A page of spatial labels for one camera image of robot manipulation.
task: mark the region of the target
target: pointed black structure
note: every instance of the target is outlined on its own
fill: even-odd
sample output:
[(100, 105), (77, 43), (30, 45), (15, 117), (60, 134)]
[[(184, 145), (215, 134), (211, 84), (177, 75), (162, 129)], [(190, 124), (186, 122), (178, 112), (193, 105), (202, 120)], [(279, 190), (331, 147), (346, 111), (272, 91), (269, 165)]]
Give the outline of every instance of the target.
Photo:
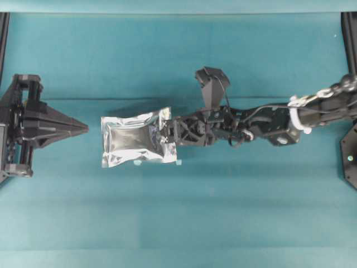
[[(38, 75), (14, 75), (0, 100), (0, 182), (8, 176), (32, 176), (32, 155), (55, 141), (88, 132), (88, 126), (40, 101)], [(22, 93), (28, 100), (22, 102)]]
[(219, 108), (224, 92), (230, 85), (228, 77), (221, 69), (203, 67), (196, 72), (196, 79), (201, 84), (206, 109)]

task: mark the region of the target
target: teal table surface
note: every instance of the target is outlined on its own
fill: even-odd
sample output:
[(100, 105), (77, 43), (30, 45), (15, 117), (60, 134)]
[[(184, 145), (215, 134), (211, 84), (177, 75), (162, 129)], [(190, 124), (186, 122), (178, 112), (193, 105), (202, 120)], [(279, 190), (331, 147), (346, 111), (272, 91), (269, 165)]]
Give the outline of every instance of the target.
[(2, 0), (0, 11), (104, 14), (256, 14), (355, 11), (355, 0)]
[(0, 185), (0, 267), (355, 267), (350, 122), (299, 144), (178, 148), (182, 165), (100, 167), (100, 116), (203, 106), (194, 71), (222, 68), (231, 106), (284, 102), (348, 72), (339, 13), (12, 14), (1, 92), (39, 74), (43, 98), (89, 125)]

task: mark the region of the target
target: wire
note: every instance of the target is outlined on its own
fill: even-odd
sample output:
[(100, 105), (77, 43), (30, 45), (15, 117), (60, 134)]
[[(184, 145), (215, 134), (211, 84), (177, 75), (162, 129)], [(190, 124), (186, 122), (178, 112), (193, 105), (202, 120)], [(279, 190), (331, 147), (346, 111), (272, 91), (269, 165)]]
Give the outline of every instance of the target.
[(253, 111), (253, 113), (251, 113), (249, 116), (245, 117), (245, 119), (242, 119), (241, 121), (242, 121), (242, 122), (245, 122), (245, 121), (251, 119), (251, 118), (252, 118), (254, 115), (256, 115), (261, 109), (264, 109), (264, 108), (283, 108), (283, 109), (297, 108), (297, 109), (300, 109), (300, 110), (314, 111), (314, 112), (324, 113), (324, 114), (333, 112), (333, 111), (322, 111), (322, 110), (312, 109), (312, 108), (307, 108), (307, 107), (268, 104), (268, 105), (259, 106), (257, 109), (255, 109), (255, 110)]
[(232, 112), (230, 111), (230, 105), (229, 105), (229, 100), (228, 100), (227, 92), (226, 92), (226, 90), (225, 90), (225, 87), (224, 87), (223, 84), (222, 84), (221, 79), (219, 79), (219, 77), (218, 77), (217, 75), (214, 75), (213, 77), (218, 80), (219, 84), (220, 84), (221, 87), (222, 87), (222, 90), (223, 90), (223, 92), (224, 92), (225, 101), (227, 102), (228, 112), (229, 112), (230, 118), (231, 118), (232, 120), (237, 120), (237, 118), (235, 118), (235, 117), (232, 115)]
[(354, 105), (354, 104), (356, 104), (356, 103), (357, 103), (357, 99), (356, 99), (356, 100), (354, 100), (353, 102), (351, 102), (351, 103), (347, 104), (347, 107), (350, 107), (350, 106), (352, 106), (352, 105)]
[[(237, 120), (237, 118), (235, 118), (231, 111), (230, 111), (230, 104), (229, 104), (229, 100), (228, 100), (228, 96), (227, 96), (227, 92), (225, 90), (225, 87), (223, 86), (222, 84), (222, 81), (219, 79), (218, 76), (214, 75), (213, 76), (214, 78), (216, 78), (219, 82), (219, 84), (221, 85), (222, 87), (222, 90), (224, 92), (224, 96), (225, 96), (225, 100), (227, 102), (227, 106), (228, 106), (228, 111), (229, 111), (229, 115), (230, 117), (233, 119), (233, 120)], [(352, 106), (353, 104), (357, 103), (357, 100), (351, 102), (350, 104), (348, 104), (347, 106)], [(323, 113), (323, 114), (328, 114), (328, 113), (331, 113), (331, 112), (334, 112), (334, 111), (322, 111), (322, 110), (318, 110), (318, 109), (313, 109), (313, 108), (307, 108), (307, 107), (301, 107), (301, 106), (288, 106), (288, 105), (278, 105), (278, 104), (268, 104), (268, 105), (263, 105), (263, 106), (260, 106), (258, 107), (257, 109), (255, 109), (253, 111), (253, 113), (251, 113), (248, 117), (246, 117), (245, 119), (241, 119), (242, 122), (245, 122), (249, 119), (251, 119), (254, 115), (256, 115), (261, 109), (264, 109), (264, 108), (283, 108), (283, 109), (290, 109), (290, 108), (297, 108), (299, 110), (305, 110), (305, 111), (313, 111), (313, 112), (318, 112), (318, 113)]]

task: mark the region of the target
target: teal backdrop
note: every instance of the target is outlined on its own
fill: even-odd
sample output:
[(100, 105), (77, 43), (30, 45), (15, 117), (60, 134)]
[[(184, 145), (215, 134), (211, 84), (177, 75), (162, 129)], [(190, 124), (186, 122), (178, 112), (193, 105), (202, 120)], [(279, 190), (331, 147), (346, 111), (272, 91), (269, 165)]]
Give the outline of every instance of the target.
[(0, 185), (0, 267), (356, 267), (350, 122), (294, 146), (218, 142), (180, 147), (181, 166), (100, 167), (100, 116), (193, 112), (205, 65), (225, 71), (238, 108), (316, 92), (348, 72), (340, 14), (11, 14), (1, 92), (39, 74), (43, 99), (90, 131)]

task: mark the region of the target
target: silver foil pouch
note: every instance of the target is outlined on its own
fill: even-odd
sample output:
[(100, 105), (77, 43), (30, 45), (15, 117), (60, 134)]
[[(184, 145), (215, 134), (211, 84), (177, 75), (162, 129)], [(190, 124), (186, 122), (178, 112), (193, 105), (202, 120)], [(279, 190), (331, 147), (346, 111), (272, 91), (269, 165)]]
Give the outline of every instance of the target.
[(128, 160), (176, 161), (176, 144), (165, 143), (160, 134), (168, 119), (169, 107), (130, 118), (102, 117), (102, 167), (111, 168)]

